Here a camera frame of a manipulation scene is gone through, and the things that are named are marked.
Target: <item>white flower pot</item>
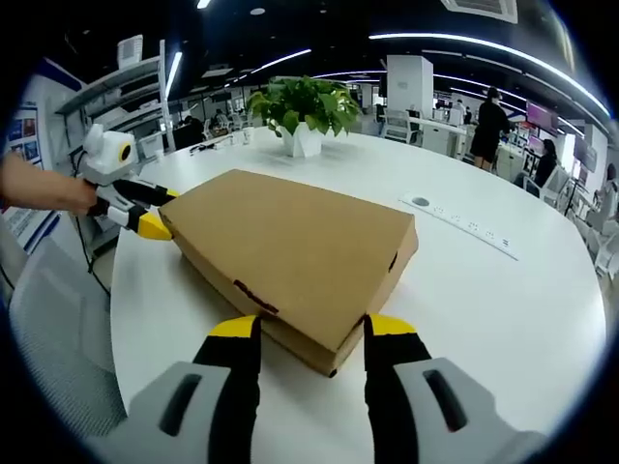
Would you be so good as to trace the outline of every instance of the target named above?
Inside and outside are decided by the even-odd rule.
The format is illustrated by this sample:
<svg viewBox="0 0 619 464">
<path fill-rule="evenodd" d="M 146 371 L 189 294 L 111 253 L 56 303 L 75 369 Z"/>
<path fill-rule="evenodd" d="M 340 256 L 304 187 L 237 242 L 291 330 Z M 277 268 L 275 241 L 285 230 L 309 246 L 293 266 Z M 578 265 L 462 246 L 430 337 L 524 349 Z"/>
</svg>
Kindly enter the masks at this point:
<svg viewBox="0 0 619 464">
<path fill-rule="evenodd" d="M 307 123 L 301 123 L 294 131 L 294 135 L 284 127 L 280 127 L 283 145 L 287 154 L 292 158 L 308 158 L 320 155 L 324 135 L 318 130 L 310 130 Z"/>
</svg>

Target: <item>green plant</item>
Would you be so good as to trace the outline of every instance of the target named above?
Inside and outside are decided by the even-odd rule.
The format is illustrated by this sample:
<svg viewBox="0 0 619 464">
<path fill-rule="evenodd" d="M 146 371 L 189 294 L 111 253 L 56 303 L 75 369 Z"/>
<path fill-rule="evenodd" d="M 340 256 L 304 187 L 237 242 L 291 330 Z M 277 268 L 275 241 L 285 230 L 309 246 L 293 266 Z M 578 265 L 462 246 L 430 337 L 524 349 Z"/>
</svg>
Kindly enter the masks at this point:
<svg viewBox="0 0 619 464">
<path fill-rule="evenodd" d="M 281 137 L 280 127 L 293 135 L 304 121 L 311 131 L 326 134 L 332 128 L 336 136 L 342 130 L 349 133 L 360 112 L 344 84 L 307 76 L 271 82 L 266 95 L 255 92 L 248 104 L 277 137 Z"/>
</svg>

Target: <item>white round table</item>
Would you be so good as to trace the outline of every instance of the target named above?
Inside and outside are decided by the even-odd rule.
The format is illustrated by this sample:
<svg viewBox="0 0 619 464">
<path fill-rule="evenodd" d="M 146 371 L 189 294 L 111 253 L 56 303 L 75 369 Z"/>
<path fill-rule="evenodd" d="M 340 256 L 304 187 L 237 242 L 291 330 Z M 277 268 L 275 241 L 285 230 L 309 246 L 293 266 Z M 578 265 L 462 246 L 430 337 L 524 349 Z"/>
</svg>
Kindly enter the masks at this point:
<svg viewBox="0 0 619 464">
<path fill-rule="evenodd" d="M 359 134 L 328 137 L 323 147 L 319 157 L 291 159 L 260 129 L 250 146 L 180 150 L 140 177 L 184 192 L 241 168 L 415 214 L 419 251 L 382 312 L 413 324 L 433 357 L 490 390 L 505 421 L 549 433 L 604 349 L 602 295 L 576 228 L 506 181 L 427 150 Z M 398 201 L 411 192 L 509 237 L 518 260 Z M 170 365 L 190 362 L 215 325 L 238 316 L 174 243 L 123 231 L 111 329 L 126 408 Z M 365 380 L 363 342 L 327 379 L 263 336 L 253 462 L 373 462 Z"/>
</svg>

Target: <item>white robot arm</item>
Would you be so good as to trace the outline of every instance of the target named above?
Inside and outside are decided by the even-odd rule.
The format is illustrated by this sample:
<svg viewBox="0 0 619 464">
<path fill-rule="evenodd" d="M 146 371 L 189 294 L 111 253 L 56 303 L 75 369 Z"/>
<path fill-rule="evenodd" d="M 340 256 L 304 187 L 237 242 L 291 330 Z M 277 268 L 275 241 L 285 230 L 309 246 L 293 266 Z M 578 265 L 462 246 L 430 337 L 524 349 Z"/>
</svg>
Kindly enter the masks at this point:
<svg viewBox="0 0 619 464">
<path fill-rule="evenodd" d="M 167 227 L 141 204 L 162 206 L 178 193 L 148 182 L 124 179 L 137 163 L 133 135 L 104 131 L 102 125 L 95 124 L 86 135 L 84 151 L 76 170 L 84 180 L 97 186 L 98 204 L 91 214 L 106 215 L 146 239 L 171 240 Z"/>
</svg>

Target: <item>cable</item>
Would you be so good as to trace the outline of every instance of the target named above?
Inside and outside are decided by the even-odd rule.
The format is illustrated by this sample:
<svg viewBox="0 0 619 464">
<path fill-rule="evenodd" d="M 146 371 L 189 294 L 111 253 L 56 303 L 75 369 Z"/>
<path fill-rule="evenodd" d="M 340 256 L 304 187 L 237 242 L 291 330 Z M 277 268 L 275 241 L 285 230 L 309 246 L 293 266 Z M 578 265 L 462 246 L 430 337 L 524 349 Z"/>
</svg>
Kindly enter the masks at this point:
<svg viewBox="0 0 619 464">
<path fill-rule="evenodd" d="M 6 271 L 4 270 L 4 268 L 2 267 L 2 265 L 0 264 L 0 272 L 2 273 L 2 277 L 6 280 L 6 282 L 9 284 L 9 286 L 11 287 L 12 290 L 15 290 L 15 286 L 13 285 L 13 283 L 11 282 L 11 280 L 9 279 L 9 276 L 7 275 Z"/>
<path fill-rule="evenodd" d="M 110 296 L 109 290 L 107 290 L 107 287 L 105 287 L 105 285 L 103 285 L 103 282 L 101 282 L 101 280 L 99 279 L 99 276 L 97 275 L 97 273 L 95 273 L 95 270 L 93 269 L 94 265 L 95 265 L 95 260 L 91 260 L 88 257 L 88 251 L 86 250 L 86 243 L 84 242 L 84 235 L 81 232 L 81 225 L 79 224 L 79 217 L 75 216 L 75 224 L 77 225 L 77 233 L 79 234 L 79 241 L 81 242 L 81 249 L 84 252 L 84 257 L 86 258 L 86 263 L 88 264 L 88 274 L 92 274 L 93 277 L 95 278 L 95 280 L 97 281 L 97 283 L 99 283 L 99 285 L 101 286 L 101 288 L 103 289 L 103 291 L 107 294 L 107 296 Z"/>
<path fill-rule="evenodd" d="M 79 158 L 77 159 L 77 164 L 75 164 L 74 159 L 71 158 L 71 164 L 74 167 L 74 177 L 77 177 L 79 165 L 81 164 L 81 159 L 84 157 L 85 153 L 86 152 L 81 152 L 79 154 Z M 84 234 L 81 231 L 81 224 L 79 223 L 79 217 L 77 215 L 74 215 L 74 218 L 75 218 L 75 224 L 77 226 L 77 234 L 79 235 L 79 241 L 81 242 L 81 249 L 84 252 L 84 258 L 86 258 L 86 264 L 88 264 L 88 274 L 93 275 L 97 283 L 99 283 L 99 286 L 103 289 L 103 291 L 107 294 L 107 296 L 110 297 L 109 290 L 107 290 L 107 287 L 103 285 L 103 282 L 101 282 L 101 280 L 99 279 L 99 276 L 97 275 L 97 273 L 95 273 L 94 267 L 95 267 L 96 260 L 95 259 L 91 260 L 88 257 L 88 251 L 86 250 L 86 242 L 84 241 Z"/>
</svg>

